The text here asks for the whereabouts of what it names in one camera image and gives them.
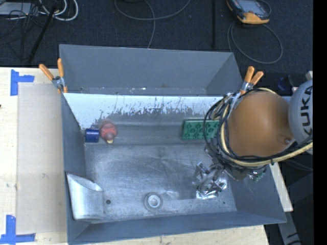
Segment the robotic arm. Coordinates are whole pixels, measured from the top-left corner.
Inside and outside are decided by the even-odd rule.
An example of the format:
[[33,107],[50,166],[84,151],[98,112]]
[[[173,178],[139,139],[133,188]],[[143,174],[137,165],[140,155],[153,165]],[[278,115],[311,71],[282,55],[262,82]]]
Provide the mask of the robotic arm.
[[[212,165],[199,163],[193,182],[202,199],[226,187],[225,173],[235,180],[258,181],[270,163],[313,154],[313,80],[300,85],[288,102],[272,90],[253,89],[253,73],[250,66],[242,88],[215,103],[204,118],[205,152]],[[219,122],[210,139],[205,136],[207,120]]]

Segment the drain hole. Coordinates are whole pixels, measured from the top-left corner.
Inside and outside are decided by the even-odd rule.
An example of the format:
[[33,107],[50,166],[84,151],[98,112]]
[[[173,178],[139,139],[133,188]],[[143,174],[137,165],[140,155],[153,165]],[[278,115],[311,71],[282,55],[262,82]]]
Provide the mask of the drain hole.
[[162,206],[162,197],[155,192],[148,193],[144,198],[144,206],[150,211],[157,210]]

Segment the blue tape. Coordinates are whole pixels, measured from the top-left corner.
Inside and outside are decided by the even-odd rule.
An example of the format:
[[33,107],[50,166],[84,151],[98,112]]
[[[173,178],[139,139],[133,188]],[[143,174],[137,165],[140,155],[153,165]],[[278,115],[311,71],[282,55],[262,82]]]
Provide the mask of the blue tape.
[[0,237],[0,244],[16,245],[17,242],[31,242],[35,240],[34,234],[16,235],[16,218],[6,215],[6,234]]
[[19,72],[11,69],[10,95],[18,95],[18,83],[32,83],[34,76],[19,76]]

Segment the metal tray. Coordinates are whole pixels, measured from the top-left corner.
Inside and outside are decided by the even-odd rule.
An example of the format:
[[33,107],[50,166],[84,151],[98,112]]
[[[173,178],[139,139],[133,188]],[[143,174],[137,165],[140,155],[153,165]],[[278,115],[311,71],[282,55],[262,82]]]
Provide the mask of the metal tray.
[[[232,53],[62,44],[60,57],[69,244],[286,221],[270,169],[258,182],[226,175],[213,199],[192,185],[211,161],[204,140],[182,140],[183,123],[240,88]],[[114,142],[85,142],[103,119]]]

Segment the blue cylinder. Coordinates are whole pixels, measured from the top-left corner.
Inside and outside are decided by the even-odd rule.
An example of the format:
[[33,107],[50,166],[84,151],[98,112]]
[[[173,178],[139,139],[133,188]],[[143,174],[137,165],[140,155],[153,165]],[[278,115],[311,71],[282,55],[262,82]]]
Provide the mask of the blue cylinder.
[[99,129],[85,130],[85,142],[98,142],[98,141],[99,141]]

